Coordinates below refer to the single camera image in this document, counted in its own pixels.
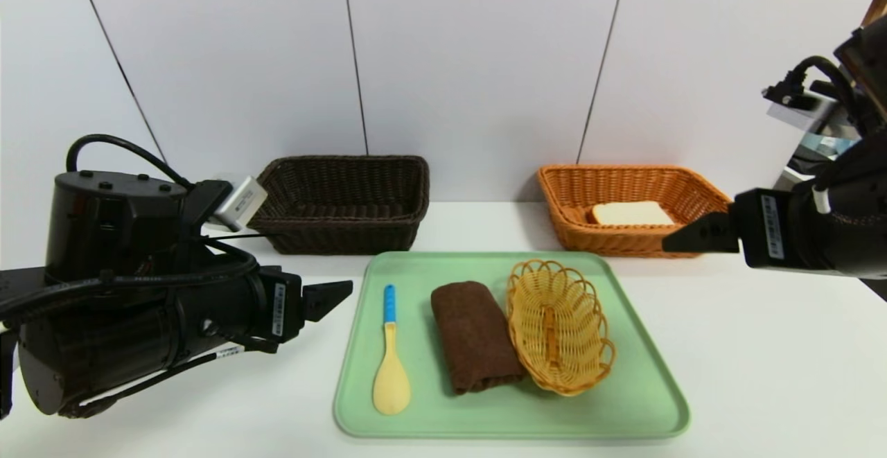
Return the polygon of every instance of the barcode label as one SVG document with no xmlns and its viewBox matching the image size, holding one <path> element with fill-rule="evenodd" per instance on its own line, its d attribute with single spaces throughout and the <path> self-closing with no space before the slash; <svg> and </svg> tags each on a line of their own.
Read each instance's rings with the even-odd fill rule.
<svg viewBox="0 0 887 458">
<path fill-rule="evenodd" d="M 222 349 L 216 353 L 216 359 L 221 360 L 222 358 L 227 358 L 228 356 L 234 356 L 234 354 L 240 354 L 246 351 L 242 345 L 235 345 L 235 347 L 229 347 L 227 349 Z"/>
<path fill-rule="evenodd" d="M 274 312 L 272 316 L 272 334 L 283 336 L 283 306 L 286 300 L 286 284 L 274 285 Z"/>
<path fill-rule="evenodd" d="M 773 196 L 761 196 L 761 205 L 764 207 L 764 228 L 767 235 L 767 253 L 774 259 L 785 259 L 782 249 L 782 230 L 779 228 L 779 212 L 776 209 L 776 199 Z"/>
</svg>

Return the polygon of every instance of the white wall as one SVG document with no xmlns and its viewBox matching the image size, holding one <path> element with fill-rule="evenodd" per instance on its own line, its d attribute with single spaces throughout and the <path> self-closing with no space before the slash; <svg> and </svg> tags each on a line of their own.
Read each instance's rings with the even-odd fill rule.
<svg viewBox="0 0 887 458">
<path fill-rule="evenodd" d="M 772 186 L 801 131 L 760 89 L 829 56 L 871 0 L 620 0 L 581 161 L 679 164 L 729 195 Z"/>
<path fill-rule="evenodd" d="M 538 199 L 576 161 L 615 0 L 351 0 L 374 155 L 419 154 L 432 200 Z"/>
<path fill-rule="evenodd" d="M 0 268 L 42 265 L 53 178 L 79 136 L 122 136 L 156 154 L 89 0 L 3 0 Z M 87 146 L 80 166 L 146 172 L 113 146 Z"/>
<path fill-rule="evenodd" d="M 363 155 L 345 0 L 94 0 L 169 163 Z"/>
</svg>

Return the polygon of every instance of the green tray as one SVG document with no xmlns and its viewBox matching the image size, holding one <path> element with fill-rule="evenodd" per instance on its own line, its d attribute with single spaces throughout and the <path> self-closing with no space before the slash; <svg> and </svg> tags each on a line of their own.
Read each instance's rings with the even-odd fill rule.
<svg viewBox="0 0 887 458">
<path fill-rule="evenodd" d="M 552 259 L 595 284 L 617 347 L 613 370 L 573 398 L 536 387 L 527 377 L 456 396 L 450 387 L 430 295 L 453 281 L 488 285 L 504 305 L 512 267 Z M 410 377 L 412 401 L 396 416 L 373 407 L 373 381 L 383 358 L 383 291 L 397 293 L 397 353 Z M 370 262 L 335 396 L 335 419 L 360 438 L 662 439 L 690 425 L 690 408 L 611 269 L 583 252 L 389 252 Z"/>
</svg>

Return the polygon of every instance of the bread slice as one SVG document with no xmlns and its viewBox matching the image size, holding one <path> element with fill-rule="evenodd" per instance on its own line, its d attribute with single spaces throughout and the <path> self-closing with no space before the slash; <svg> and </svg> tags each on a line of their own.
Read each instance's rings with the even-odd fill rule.
<svg viewBox="0 0 887 458">
<path fill-rule="evenodd" d="M 597 224 L 674 224 L 658 202 L 599 203 L 592 208 Z"/>
</svg>

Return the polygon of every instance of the dark brown wicker basket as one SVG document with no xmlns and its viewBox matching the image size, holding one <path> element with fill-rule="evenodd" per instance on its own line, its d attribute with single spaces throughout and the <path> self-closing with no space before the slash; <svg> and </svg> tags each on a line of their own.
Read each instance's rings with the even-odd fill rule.
<svg viewBox="0 0 887 458">
<path fill-rule="evenodd" d="M 259 176 L 268 200 L 249 227 L 282 254 L 375 255 L 408 250 L 428 210 L 419 156 L 297 156 Z"/>
</svg>

